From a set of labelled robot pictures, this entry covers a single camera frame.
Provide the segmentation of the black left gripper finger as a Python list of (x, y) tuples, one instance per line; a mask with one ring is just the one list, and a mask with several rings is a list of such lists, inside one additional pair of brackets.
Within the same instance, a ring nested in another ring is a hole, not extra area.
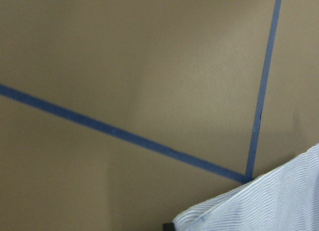
[(163, 231), (175, 231), (174, 223), (164, 223), (162, 225), (162, 230)]

